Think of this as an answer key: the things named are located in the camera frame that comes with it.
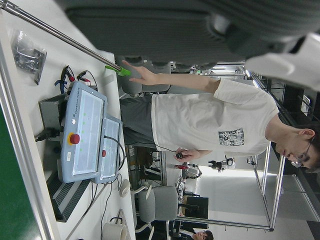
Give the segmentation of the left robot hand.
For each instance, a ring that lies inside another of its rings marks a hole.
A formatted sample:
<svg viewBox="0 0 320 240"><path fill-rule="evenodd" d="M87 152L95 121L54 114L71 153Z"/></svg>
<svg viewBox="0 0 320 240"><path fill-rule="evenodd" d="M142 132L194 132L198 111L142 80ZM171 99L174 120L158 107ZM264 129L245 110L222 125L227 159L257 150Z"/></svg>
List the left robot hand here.
<svg viewBox="0 0 320 240"><path fill-rule="evenodd" d="M59 0L100 50L208 67L245 61L268 77L320 89L317 0Z"/></svg>

